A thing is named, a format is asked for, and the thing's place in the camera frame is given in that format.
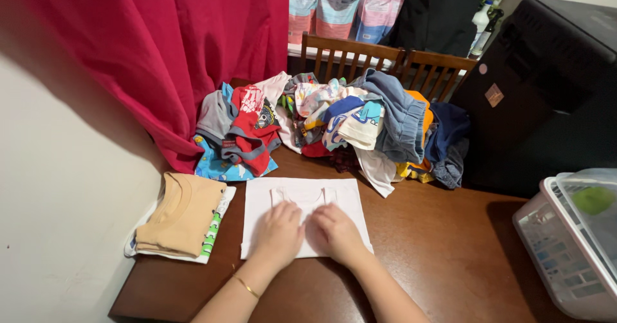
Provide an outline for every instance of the wooden chair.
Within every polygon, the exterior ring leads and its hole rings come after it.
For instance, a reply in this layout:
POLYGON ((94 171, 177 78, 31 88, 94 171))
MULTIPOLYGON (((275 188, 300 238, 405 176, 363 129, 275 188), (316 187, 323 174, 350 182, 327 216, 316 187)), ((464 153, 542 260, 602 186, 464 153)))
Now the wooden chair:
POLYGON ((478 62, 477 60, 459 58, 455 56, 448 56, 445 54, 422 52, 422 51, 409 51, 409 55, 407 57, 407 63, 403 67, 403 73, 400 77, 400 83, 404 85, 405 82, 407 81, 407 76, 409 74, 409 70, 412 68, 412 64, 414 65, 414 67, 419 65, 418 70, 416 71, 416 74, 413 77, 412 83, 409 85, 409 87, 407 87, 407 89, 409 90, 417 90, 415 89, 415 87, 418 84, 418 82, 420 82, 420 78, 422 77, 422 73, 424 72, 424 69, 427 66, 430 66, 431 68, 428 71, 426 78, 424 79, 424 82, 422 83, 422 86, 418 90, 420 91, 420 94, 424 95, 426 89, 429 86, 429 83, 433 79, 433 75, 435 74, 436 70, 439 68, 441 72, 437 76, 437 80, 435 81, 433 87, 431 88, 431 91, 426 97, 429 101, 431 101, 435 97, 436 92, 439 90, 439 87, 441 86, 441 83, 443 82, 443 78, 446 76, 446 74, 448 74, 448 71, 450 71, 451 69, 454 69, 454 71, 450 75, 450 78, 448 78, 448 82, 445 84, 445 87, 443 88, 441 94, 439 95, 438 101, 441 103, 443 102, 445 97, 449 94, 450 89, 452 89, 452 86, 456 82, 459 72, 461 70, 467 71, 465 75, 463 76, 463 78, 461 79, 461 81, 459 82, 459 85, 457 86, 457 90, 459 89, 460 85, 463 84, 463 82, 465 81, 465 79, 467 78, 471 70, 476 66, 477 62, 478 62))
POLYGON ((351 63, 351 71, 349 73, 348 82, 351 82, 355 76, 355 71, 358 66, 358 58, 360 54, 366 55, 366 60, 362 66, 362 73, 369 68, 371 64, 371 58, 379 58, 377 62, 376 70, 383 68, 384 59, 393 61, 393 65, 388 70, 390 75, 396 75, 398 68, 400 67, 405 57, 405 51, 398 48, 391 48, 386 46, 380 46, 379 44, 370 44, 364 42, 348 41, 335 38, 321 38, 315 35, 309 35, 307 32, 302 34, 302 52, 300 54, 300 67, 301 71, 306 72, 306 58, 307 47, 313 47, 317 49, 317 56, 315 57, 315 70, 314 74, 318 81, 322 83, 328 83, 332 74, 332 65, 334 64, 335 51, 342 51, 343 55, 339 62, 338 73, 336 78, 343 77, 343 69, 345 68, 345 62, 347 61, 347 54, 353 53, 353 60, 351 63), (326 67, 326 78, 320 79, 319 68, 321 67, 321 55, 324 49, 328 49, 328 66, 326 67))

